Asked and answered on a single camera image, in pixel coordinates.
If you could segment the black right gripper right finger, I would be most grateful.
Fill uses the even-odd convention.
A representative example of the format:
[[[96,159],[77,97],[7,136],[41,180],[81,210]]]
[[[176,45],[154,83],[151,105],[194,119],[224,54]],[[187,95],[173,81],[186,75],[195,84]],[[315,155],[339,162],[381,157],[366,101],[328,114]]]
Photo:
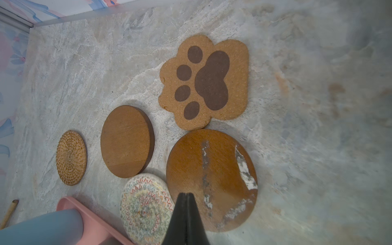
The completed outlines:
[[[192,193],[186,194],[186,244],[210,245]]]

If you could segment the multicolour embroidered round coaster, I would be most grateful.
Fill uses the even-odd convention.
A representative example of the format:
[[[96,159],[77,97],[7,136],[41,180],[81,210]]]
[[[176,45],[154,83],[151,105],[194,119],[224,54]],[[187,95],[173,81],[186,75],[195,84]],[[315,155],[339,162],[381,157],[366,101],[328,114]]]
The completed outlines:
[[[136,245],[163,243],[175,204],[167,184],[149,173],[126,183],[120,200],[120,218],[129,239]]]

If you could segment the cork paw print coaster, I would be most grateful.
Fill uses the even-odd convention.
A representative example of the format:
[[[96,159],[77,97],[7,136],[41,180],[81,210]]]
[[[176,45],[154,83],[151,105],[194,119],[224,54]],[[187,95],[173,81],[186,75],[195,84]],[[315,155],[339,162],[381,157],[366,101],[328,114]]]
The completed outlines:
[[[234,39],[214,44],[205,35],[191,36],[159,76],[159,105],[173,113],[181,129],[202,129],[213,118],[234,119],[247,108],[249,50]]]

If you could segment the scratched round wooden coaster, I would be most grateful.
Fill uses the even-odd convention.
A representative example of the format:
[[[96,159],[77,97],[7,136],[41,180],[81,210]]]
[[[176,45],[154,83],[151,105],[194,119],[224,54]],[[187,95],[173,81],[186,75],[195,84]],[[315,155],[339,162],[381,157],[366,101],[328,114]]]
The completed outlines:
[[[242,225],[258,196],[249,154],[236,139],[217,130],[195,130],[180,138],[167,160],[166,181],[173,201],[179,193],[195,196],[204,228],[211,232]]]

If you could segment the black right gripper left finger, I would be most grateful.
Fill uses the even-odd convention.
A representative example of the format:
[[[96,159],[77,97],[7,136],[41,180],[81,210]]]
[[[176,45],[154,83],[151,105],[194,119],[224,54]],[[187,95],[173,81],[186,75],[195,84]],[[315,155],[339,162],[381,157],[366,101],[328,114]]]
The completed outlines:
[[[186,244],[186,194],[178,195],[163,245]]]

